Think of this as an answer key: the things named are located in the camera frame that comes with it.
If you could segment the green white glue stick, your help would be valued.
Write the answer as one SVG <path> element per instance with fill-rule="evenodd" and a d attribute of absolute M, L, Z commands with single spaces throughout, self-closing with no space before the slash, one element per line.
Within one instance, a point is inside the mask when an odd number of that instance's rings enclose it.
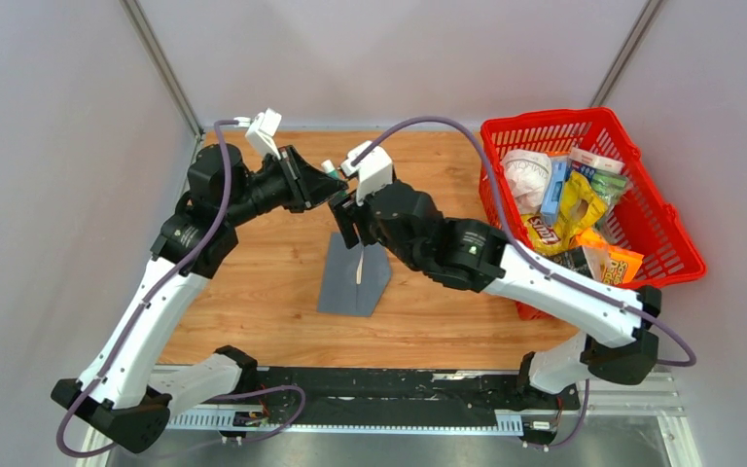
<path fill-rule="evenodd" d="M 341 175 L 338 173 L 338 170 L 334 166 L 334 164 L 330 160 L 325 160 L 321 162 L 321 168 L 323 172 L 330 177 L 340 180 Z"/>

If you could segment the white letter paper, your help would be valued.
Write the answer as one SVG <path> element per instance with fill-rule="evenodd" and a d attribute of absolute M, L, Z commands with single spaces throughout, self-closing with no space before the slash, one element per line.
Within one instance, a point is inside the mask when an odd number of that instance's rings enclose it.
<path fill-rule="evenodd" d="M 365 259 L 365 251 L 364 249 L 360 251 L 357 268 L 355 272 L 355 284 L 361 285 L 362 279 L 363 279 L 363 269 L 364 269 L 364 259 Z"/>

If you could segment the grey-blue paper envelope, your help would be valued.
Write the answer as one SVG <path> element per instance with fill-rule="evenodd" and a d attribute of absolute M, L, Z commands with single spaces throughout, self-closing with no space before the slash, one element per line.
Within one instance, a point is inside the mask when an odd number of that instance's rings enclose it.
<path fill-rule="evenodd" d="M 320 313 L 370 317 L 391 277 L 384 247 L 357 244 L 348 249 L 342 236 L 332 233 L 316 309 Z"/>

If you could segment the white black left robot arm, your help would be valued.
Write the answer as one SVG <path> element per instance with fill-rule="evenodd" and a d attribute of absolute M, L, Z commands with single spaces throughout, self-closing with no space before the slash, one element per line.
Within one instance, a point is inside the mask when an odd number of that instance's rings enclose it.
<path fill-rule="evenodd" d="M 258 391 L 256 361 L 222 346 L 167 377 L 153 369 L 187 308 L 236 247 L 236 228 L 284 208 L 302 213 L 347 184 L 285 146 L 266 155 L 257 171 L 232 145 L 202 148 L 187 172 L 188 190 L 162 224 L 136 293 L 93 362 L 75 378 L 58 381 L 52 398 L 107 437 L 115 448 L 141 453 L 169 421 L 220 396 L 238 404 Z"/>

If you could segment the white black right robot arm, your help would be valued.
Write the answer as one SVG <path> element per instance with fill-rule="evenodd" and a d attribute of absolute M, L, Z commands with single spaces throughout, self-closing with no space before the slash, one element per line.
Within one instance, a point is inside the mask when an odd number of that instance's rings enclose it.
<path fill-rule="evenodd" d="M 658 361 L 658 337 L 642 318 L 661 304 L 658 289 L 608 286 L 553 263 L 475 219 L 446 217 L 432 198 L 396 181 L 358 202 L 329 202 L 347 246 L 379 244 L 407 268 L 455 290 L 532 305 L 578 330 L 548 351 L 527 354 L 516 380 L 518 399 L 543 406 L 588 377 L 641 383 Z"/>

